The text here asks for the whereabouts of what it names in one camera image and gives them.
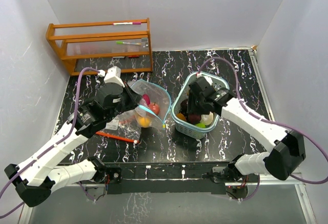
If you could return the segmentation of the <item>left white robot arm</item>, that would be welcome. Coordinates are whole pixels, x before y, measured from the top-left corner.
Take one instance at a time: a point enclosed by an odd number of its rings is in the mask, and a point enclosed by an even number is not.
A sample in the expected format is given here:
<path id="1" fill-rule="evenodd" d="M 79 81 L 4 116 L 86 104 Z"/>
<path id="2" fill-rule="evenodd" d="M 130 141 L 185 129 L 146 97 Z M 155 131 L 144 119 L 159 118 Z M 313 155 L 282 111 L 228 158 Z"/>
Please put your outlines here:
<path id="1" fill-rule="evenodd" d="M 83 180 L 103 181 L 106 166 L 94 156 L 70 166 L 57 165 L 116 116 L 137 108 L 141 98 L 127 84 L 104 84 L 33 156 L 18 165 L 9 164 L 4 171 L 22 201 L 35 207 L 67 185 Z"/>

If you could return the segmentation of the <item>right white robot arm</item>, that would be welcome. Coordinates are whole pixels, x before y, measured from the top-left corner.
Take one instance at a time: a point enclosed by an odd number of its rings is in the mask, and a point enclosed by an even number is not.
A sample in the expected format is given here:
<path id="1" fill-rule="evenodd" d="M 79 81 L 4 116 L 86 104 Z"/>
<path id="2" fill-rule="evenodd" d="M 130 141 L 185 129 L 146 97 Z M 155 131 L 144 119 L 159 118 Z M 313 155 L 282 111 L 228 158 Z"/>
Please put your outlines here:
<path id="1" fill-rule="evenodd" d="M 254 137 L 265 152 L 239 155 L 222 171 L 226 178 L 241 181 L 249 174 L 271 174 L 286 180 L 306 158 L 303 136 L 251 114 L 226 87 L 214 87 L 210 78 L 196 75 L 189 85 L 188 113 L 216 114 Z"/>

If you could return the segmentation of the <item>green yellow mango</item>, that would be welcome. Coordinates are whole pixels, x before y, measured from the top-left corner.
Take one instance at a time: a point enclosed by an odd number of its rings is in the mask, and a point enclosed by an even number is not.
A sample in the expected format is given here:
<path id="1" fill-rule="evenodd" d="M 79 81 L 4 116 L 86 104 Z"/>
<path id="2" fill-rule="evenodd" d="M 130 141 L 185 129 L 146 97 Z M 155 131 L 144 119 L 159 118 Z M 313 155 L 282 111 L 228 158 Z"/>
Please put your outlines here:
<path id="1" fill-rule="evenodd" d="M 150 127 L 152 122 L 152 120 L 147 116 L 146 117 L 137 116 L 136 121 L 139 124 L 139 126 L 142 128 Z"/>

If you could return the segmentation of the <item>light blue plastic basket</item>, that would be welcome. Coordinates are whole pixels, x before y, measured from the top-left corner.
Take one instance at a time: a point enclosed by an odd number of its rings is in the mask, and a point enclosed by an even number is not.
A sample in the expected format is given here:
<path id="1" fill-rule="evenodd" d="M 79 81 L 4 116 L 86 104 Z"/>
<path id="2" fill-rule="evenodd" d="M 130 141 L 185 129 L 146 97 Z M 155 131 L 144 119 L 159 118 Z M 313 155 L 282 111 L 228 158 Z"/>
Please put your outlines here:
<path id="1" fill-rule="evenodd" d="M 176 130 L 194 139 L 203 138 L 216 127 L 222 108 L 232 97 L 223 78 L 191 73 L 171 106 Z"/>

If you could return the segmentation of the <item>red apple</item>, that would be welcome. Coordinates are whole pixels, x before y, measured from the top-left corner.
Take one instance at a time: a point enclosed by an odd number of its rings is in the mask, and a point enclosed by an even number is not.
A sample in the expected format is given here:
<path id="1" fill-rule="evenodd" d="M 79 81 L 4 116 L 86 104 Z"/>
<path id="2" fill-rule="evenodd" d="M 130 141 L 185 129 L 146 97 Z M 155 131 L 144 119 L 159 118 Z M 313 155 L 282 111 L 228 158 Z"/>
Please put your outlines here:
<path id="1" fill-rule="evenodd" d="M 148 108 L 155 114 L 158 115 L 160 113 L 160 107 L 157 103 L 150 103 Z"/>

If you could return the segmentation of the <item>magenta round fruit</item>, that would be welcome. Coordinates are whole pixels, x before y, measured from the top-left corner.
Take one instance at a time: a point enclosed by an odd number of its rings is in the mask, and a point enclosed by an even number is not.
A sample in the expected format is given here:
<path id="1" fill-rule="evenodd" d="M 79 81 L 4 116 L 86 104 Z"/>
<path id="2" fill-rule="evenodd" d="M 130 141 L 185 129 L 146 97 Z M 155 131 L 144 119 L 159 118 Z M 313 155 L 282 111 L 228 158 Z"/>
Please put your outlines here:
<path id="1" fill-rule="evenodd" d="M 142 96 L 142 98 L 143 98 L 144 101 L 146 102 L 146 106 L 148 106 L 148 105 L 151 103 L 150 98 L 149 98 L 149 96 L 148 96 L 147 94 L 144 94 L 144 95 Z"/>

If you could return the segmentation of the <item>blue-zipper clear bag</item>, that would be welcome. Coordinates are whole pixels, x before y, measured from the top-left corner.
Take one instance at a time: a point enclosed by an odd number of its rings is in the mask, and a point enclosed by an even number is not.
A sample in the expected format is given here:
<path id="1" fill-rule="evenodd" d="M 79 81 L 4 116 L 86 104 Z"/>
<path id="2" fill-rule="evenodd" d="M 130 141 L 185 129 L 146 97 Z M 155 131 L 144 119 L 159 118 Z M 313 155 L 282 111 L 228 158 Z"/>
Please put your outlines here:
<path id="1" fill-rule="evenodd" d="M 141 95 L 138 107 L 134 110 L 137 124 L 142 128 L 164 129 L 165 121 L 171 107 L 171 98 L 161 86 L 137 80 L 128 82 L 130 88 Z"/>

